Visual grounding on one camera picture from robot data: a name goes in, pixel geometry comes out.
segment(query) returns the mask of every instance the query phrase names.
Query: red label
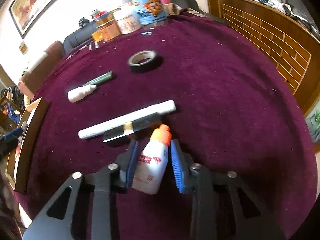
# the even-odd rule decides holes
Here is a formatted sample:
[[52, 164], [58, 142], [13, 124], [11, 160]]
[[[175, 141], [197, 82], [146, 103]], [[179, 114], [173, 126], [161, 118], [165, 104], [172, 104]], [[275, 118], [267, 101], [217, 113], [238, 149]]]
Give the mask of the red label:
[[153, 157], [156, 162], [161, 162], [162, 160], [159, 157]]
[[140, 155], [139, 162], [150, 163], [151, 158], [148, 156]]

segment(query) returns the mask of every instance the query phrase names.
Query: orange cap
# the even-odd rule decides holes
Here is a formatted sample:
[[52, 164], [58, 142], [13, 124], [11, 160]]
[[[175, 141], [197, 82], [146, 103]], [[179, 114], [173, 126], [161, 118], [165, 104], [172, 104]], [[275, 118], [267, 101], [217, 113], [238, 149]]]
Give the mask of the orange cap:
[[169, 126], [161, 124], [159, 128], [155, 129], [150, 137], [150, 141], [157, 140], [166, 146], [170, 145], [172, 135], [169, 132]]

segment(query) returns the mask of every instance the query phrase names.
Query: brown sofa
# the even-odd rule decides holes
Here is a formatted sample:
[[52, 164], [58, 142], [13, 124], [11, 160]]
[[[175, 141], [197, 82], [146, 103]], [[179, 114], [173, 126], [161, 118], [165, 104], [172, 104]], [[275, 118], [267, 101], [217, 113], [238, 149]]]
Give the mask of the brown sofa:
[[39, 59], [31, 63], [31, 66], [19, 79], [18, 87], [20, 91], [27, 95], [30, 100], [33, 100], [44, 79], [63, 58], [63, 51], [63, 44], [60, 41], [55, 41], [43, 52]]

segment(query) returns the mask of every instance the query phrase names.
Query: silver bolt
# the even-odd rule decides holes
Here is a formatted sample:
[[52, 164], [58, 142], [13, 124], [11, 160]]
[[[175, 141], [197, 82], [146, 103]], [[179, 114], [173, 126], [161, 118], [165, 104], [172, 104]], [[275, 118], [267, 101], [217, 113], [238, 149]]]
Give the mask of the silver bolt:
[[82, 176], [81, 172], [75, 172], [74, 174], [72, 174], [73, 179], [79, 179], [79, 178], [81, 178], [81, 176]]
[[236, 178], [238, 176], [238, 174], [234, 171], [229, 171], [228, 172], [228, 177], [229, 178]]
[[111, 163], [108, 166], [109, 170], [116, 170], [117, 168], [118, 168], [118, 164], [116, 164], [116, 163]]
[[193, 163], [191, 165], [191, 169], [193, 169], [193, 170], [199, 170], [200, 168], [201, 168], [201, 164], [199, 164], [199, 163]]

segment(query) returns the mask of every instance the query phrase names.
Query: roll of tape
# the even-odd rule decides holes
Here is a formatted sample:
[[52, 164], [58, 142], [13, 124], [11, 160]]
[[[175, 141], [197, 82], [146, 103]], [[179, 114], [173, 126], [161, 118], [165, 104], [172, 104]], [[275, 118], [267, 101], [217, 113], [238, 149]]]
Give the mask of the roll of tape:
[[143, 73], [157, 67], [157, 53], [154, 50], [143, 50], [132, 55], [128, 65], [132, 72]]

